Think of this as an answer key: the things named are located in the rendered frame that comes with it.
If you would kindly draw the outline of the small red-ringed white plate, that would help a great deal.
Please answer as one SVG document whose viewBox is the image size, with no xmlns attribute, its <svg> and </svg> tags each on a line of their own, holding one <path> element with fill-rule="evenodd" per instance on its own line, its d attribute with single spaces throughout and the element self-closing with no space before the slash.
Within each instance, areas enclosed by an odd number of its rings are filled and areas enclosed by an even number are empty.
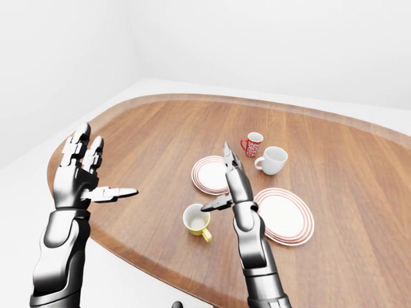
<svg viewBox="0 0 411 308">
<path fill-rule="evenodd" d="M 194 185 L 203 193 L 220 195 L 229 192 L 226 165 L 221 156 L 211 155 L 197 161 L 191 170 Z"/>
</svg>

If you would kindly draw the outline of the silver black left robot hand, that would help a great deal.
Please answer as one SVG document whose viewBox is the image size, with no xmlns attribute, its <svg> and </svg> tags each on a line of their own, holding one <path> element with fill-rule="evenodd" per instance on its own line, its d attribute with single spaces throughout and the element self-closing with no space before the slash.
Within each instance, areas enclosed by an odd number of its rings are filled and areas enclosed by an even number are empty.
<svg viewBox="0 0 411 308">
<path fill-rule="evenodd" d="M 56 209 L 87 209 L 91 202 L 115 202 L 139 193 L 134 188 L 98 186 L 97 169 L 102 163 L 104 140 L 97 136 L 89 146 L 90 135 L 89 123 L 83 123 L 64 144 L 53 182 Z"/>
</svg>

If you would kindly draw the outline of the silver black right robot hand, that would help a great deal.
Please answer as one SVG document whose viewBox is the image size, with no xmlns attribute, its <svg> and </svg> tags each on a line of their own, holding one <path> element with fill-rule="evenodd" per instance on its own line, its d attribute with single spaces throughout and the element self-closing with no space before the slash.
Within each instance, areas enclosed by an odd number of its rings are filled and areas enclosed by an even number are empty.
<svg viewBox="0 0 411 308">
<path fill-rule="evenodd" d="M 250 208 L 257 211 L 258 206 L 254 202 L 254 194 L 249 178 L 247 177 L 243 165 L 238 156 L 231 150 L 228 143 L 223 144 L 223 161 L 227 167 L 225 177 L 229 186 L 230 195 L 224 194 L 214 201 L 205 204 L 200 210 L 211 212 L 213 210 L 223 210 L 243 202 L 250 202 Z"/>
</svg>

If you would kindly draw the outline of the yellow and white mug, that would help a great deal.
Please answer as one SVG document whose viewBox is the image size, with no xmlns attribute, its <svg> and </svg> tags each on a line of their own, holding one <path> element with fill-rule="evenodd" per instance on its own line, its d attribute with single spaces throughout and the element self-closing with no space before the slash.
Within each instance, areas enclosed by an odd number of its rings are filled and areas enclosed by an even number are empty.
<svg viewBox="0 0 411 308">
<path fill-rule="evenodd" d="M 207 243 L 212 241 L 212 235 L 208 231 L 207 227 L 211 220 L 209 212 L 202 212 L 203 205 L 200 203 L 194 203 L 188 206 L 183 215 L 183 223 L 189 232 L 196 236 L 202 236 Z"/>
</svg>

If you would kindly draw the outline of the large red-ringed white plate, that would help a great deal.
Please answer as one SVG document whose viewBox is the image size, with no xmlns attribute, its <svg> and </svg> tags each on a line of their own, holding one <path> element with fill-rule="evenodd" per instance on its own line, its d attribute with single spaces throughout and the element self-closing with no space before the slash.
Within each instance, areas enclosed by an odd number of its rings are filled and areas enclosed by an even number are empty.
<svg viewBox="0 0 411 308">
<path fill-rule="evenodd" d="M 254 197 L 258 214 L 265 223 L 265 235 L 286 246 L 307 243 L 315 230 L 313 214 L 307 204 L 286 189 L 263 189 Z"/>
</svg>

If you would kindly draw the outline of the red patterned mug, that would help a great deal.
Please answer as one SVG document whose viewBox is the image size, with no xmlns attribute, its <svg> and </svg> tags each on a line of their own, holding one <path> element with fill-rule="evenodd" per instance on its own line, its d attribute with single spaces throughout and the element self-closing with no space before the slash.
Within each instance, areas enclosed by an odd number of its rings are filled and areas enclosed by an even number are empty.
<svg viewBox="0 0 411 308">
<path fill-rule="evenodd" d="M 243 148 L 246 156 L 255 157 L 263 139 L 264 137 L 260 133 L 250 132 L 246 138 L 240 141 L 240 146 Z"/>
</svg>

